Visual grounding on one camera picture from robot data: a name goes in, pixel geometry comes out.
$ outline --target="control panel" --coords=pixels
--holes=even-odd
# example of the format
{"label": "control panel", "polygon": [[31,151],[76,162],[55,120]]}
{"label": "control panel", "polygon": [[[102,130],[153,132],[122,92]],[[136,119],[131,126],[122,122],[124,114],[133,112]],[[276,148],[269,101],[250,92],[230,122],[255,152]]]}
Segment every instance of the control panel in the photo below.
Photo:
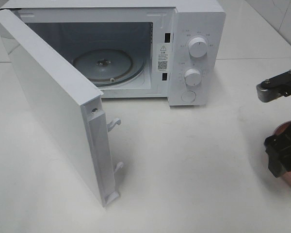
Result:
{"label": "control panel", "polygon": [[219,49],[224,12],[178,13],[170,76],[170,105],[202,105]]}

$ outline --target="glass turntable plate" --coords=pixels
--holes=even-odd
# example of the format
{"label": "glass turntable plate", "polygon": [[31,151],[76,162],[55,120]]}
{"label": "glass turntable plate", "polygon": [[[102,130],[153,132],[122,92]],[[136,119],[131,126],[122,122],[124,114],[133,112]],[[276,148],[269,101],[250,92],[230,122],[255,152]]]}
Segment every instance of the glass turntable plate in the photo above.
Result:
{"label": "glass turntable plate", "polygon": [[142,56],[122,50],[92,50],[73,61],[73,66],[96,86],[110,86],[136,77],[144,68]]}

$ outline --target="warning label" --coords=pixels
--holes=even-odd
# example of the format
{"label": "warning label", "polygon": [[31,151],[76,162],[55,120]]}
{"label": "warning label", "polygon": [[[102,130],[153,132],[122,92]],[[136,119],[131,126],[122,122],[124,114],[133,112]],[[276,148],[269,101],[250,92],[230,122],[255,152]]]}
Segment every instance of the warning label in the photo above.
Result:
{"label": "warning label", "polygon": [[168,57],[170,56],[170,45],[168,43],[157,44],[157,70],[168,70]]}

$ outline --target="screw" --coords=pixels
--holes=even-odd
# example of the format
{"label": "screw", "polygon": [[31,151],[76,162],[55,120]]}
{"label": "screw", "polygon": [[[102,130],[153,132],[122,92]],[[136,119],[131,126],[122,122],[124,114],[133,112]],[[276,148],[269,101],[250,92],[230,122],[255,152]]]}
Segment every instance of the screw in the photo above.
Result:
{"label": "screw", "polygon": [[97,109],[97,108],[94,108],[94,109],[92,110],[92,114],[95,114],[97,111],[98,111],[98,109]]}

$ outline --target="timer knob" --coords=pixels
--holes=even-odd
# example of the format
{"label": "timer knob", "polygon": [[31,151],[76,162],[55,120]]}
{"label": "timer knob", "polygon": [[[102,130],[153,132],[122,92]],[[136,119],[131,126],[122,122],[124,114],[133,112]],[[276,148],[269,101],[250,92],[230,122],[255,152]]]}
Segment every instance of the timer knob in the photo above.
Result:
{"label": "timer knob", "polygon": [[201,72],[198,69],[189,69],[184,73],[184,80],[188,86],[199,85],[202,81]]}
{"label": "timer knob", "polygon": [[195,37],[189,42],[189,52],[192,57],[202,57],[207,53],[208,42],[202,37]]}

